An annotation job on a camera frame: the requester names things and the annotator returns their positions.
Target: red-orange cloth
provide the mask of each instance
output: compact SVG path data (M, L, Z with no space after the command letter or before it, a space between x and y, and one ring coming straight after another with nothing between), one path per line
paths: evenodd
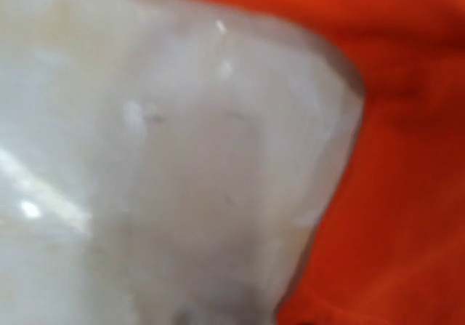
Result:
M360 136L280 325L465 324L465 0L213 0L332 40Z

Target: orange background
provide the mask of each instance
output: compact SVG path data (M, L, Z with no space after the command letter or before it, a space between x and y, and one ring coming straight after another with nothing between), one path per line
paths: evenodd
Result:
M465 0L213 0L315 30L363 125L280 325L465 324Z

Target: translucent plastic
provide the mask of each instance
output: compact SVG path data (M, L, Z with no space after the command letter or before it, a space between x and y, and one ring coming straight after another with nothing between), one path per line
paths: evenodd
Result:
M0 324L268 324L360 92L262 15L0 0Z

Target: plastic bag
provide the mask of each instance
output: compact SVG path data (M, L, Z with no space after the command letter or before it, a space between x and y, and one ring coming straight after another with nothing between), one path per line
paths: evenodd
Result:
M0 5L0 323L271 322L350 152L351 66L198 1Z

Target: orange fabric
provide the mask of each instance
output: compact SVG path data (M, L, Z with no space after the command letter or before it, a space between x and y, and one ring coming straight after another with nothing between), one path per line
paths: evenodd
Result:
M465 324L465 0L213 0L323 34L367 87L280 325Z

